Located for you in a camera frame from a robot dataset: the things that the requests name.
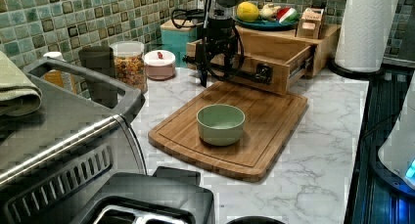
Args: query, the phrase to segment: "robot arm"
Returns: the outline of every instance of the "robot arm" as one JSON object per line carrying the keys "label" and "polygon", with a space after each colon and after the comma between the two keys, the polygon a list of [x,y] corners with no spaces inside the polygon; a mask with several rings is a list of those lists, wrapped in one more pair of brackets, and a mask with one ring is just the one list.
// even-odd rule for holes
{"label": "robot arm", "polygon": [[[270,80],[263,73],[242,73],[244,47],[235,27],[234,8],[249,0],[206,0],[204,9],[204,32],[202,43],[197,44],[194,57],[185,56],[183,61],[197,67],[201,84],[206,86],[208,73],[218,80],[225,81],[238,75],[255,82],[269,84]],[[217,55],[224,56],[224,66],[218,67],[210,61]],[[218,75],[212,69],[223,72]]]}

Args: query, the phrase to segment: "marble countertop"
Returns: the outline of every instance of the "marble countertop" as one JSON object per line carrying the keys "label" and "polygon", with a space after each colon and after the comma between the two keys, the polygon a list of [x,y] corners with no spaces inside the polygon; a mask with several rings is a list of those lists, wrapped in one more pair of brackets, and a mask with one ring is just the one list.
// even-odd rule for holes
{"label": "marble countertop", "polygon": [[257,183],[208,172],[153,147],[148,132],[205,88],[186,68],[167,81],[148,80],[148,85],[146,103],[132,122],[148,173],[159,166],[201,172],[201,187],[214,193],[216,223],[250,215],[286,224],[344,222],[368,82],[327,69],[299,80],[290,91],[308,98],[306,112],[271,171]]}

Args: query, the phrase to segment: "small container lid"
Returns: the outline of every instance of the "small container lid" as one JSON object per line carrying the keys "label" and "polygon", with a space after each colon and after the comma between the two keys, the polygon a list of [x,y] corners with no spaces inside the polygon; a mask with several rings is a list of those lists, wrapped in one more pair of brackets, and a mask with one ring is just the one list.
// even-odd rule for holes
{"label": "small container lid", "polygon": [[144,44],[139,41],[120,41],[110,46],[113,48],[114,56],[132,57],[144,53]]}
{"label": "small container lid", "polygon": [[52,59],[64,61],[64,57],[62,56],[62,53],[61,52],[57,52],[57,51],[56,52],[48,52],[48,53],[45,53],[43,55],[43,57],[49,57],[49,58],[52,58]]}
{"label": "small container lid", "polygon": [[[159,58],[159,52],[162,54],[162,59]],[[176,62],[176,57],[173,53],[165,50],[155,50],[147,53],[144,56],[144,64],[153,67],[168,66]]]}

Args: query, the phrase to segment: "black canister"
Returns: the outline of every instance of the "black canister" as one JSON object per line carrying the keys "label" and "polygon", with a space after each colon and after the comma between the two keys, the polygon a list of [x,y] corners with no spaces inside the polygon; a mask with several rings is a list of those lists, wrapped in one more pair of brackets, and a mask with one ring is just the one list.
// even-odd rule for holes
{"label": "black canister", "polygon": [[[94,46],[83,48],[78,53],[81,65],[115,78],[114,53],[111,47]],[[86,80],[92,101],[112,109],[116,106],[117,90],[105,82]]]}

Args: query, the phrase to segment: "oven handle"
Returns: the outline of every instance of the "oven handle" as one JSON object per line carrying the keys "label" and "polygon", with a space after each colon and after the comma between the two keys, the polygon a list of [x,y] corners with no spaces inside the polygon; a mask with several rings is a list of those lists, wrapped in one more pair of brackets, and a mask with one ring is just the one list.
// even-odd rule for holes
{"label": "oven handle", "polygon": [[41,77],[46,72],[56,69],[81,76],[94,82],[104,82],[117,89],[118,94],[123,95],[118,104],[113,108],[113,112],[121,115],[129,123],[135,118],[144,105],[146,99],[138,88],[132,88],[129,85],[106,76],[100,72],[78,67],[69,63],[52,59],[42,58],[23,68],[23,72]]}

